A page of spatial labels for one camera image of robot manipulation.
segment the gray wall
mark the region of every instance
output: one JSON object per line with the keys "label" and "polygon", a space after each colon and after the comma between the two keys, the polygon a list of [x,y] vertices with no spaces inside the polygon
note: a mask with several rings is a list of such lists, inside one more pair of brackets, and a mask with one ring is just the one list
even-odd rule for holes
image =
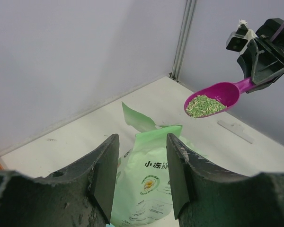
{"label": "gray wall", "polygon": [[171,72],[185,3],[0,0],[0,152]]}
{"label": "gray wall", "polygon": [[[179,80],[198,90],[244,79],[238,54],[225,49],[227,38],[239,19],[256,31],[276,17],[284,19],[284,0],[199,0]],[[243,94],[230,113],[284,144],[284,76],[265,90]]]}

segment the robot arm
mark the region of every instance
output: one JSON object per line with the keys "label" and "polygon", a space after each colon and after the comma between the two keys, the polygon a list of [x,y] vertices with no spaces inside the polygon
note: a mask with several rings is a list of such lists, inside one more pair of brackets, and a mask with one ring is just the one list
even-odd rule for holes
{"label": "robot arm", "polygon": [[262,90],[284,74],[284,21],[268,19],[254,32],[248,29],[246,21],[240,20],[238,30],[226,43],[226,49],[240,53],[237,62],[244,78],[251,77],[256,85],[247,93]]}

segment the scoop bowl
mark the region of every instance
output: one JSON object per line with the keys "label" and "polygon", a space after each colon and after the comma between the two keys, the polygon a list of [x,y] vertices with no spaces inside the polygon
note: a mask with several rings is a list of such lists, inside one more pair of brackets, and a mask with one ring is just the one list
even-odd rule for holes
{"label": "scoop bowl", "polygon": [[255,85],[251,83],[251,78],[246,78],[237,83],[230,83],[230,82],[217,83],[215,85],[212,85],[211,87],[207,87],[202,90],[199,90],[193,93],[190,97],[188,97],[188,99],[184,103],[184,111],[187,115],[189,115],[186,112],[186,108],[188,104],[195,97],[203,96],[203,95],[206,95],[207,97],[214,99],[226,106],[225,109],[218,111],[216,113],[213,113],[211,115],[204,116],[204,117],[209,117],[209,116],[227,111],[238,102],[238,100],[240,99],[240,95],[242,93],[245,93],[254,87]]}

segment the seeds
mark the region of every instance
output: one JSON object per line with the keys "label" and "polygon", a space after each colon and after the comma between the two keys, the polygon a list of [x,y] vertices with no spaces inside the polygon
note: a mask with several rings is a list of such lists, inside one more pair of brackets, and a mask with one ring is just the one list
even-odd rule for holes
{"label": "seeds", "polygon": [[205,95],[195,97],[187,106],[189,116],[198,118],[205,117],[225,109],[227,106]]}

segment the plastic bag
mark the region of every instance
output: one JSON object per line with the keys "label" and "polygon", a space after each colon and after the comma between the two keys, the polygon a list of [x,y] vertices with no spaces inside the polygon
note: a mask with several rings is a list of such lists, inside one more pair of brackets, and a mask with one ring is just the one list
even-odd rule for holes
{"label": "plastic bag", "polygon": [[[126,123],[141,133],[133,149],[119,158],[111,223],[116,227],[146,225],[173,208],[166,137],[168,133],[180,137],[182,126],[157,126],[151,118],[122,105]],[[195,150],[185,138],[180,139]]]}

